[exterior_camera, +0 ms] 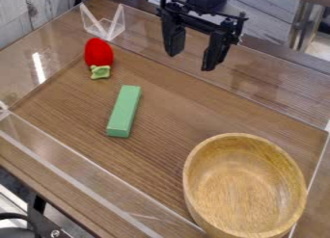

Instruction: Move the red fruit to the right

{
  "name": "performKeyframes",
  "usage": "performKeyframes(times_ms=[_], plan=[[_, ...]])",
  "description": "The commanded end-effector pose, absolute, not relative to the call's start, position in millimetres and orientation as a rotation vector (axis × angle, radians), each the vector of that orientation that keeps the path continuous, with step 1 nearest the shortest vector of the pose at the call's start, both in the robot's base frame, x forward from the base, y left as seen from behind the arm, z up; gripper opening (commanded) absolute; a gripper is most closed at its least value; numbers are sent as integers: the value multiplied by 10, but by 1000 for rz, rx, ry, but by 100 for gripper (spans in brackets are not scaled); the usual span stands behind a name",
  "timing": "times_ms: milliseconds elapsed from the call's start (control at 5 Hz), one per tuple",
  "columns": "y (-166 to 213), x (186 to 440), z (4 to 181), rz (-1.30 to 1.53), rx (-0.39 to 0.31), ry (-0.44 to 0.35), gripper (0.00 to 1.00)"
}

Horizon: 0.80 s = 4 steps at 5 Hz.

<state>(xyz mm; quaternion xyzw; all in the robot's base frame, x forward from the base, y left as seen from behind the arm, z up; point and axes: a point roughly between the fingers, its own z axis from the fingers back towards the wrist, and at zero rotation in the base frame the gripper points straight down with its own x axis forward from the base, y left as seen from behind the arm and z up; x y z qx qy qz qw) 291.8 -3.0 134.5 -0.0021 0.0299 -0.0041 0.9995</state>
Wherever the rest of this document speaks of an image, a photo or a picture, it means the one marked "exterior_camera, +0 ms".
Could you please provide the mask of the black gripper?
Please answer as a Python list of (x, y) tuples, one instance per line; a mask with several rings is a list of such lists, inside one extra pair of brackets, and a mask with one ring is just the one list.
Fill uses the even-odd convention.
[[(202, 71), (211, 71), (224, 63), (232, 44), (240, 43), (246, 12), (230, 5), (229, 0), (161, 0), (161, 8), (190, 18), (191, 27), (201, 31), (215, 31), (210, 35), (209, 47), (202, 58)], [(170, 57), (185, 49), (186, 28), (170, 20), (163, 21), (165, 51)]]

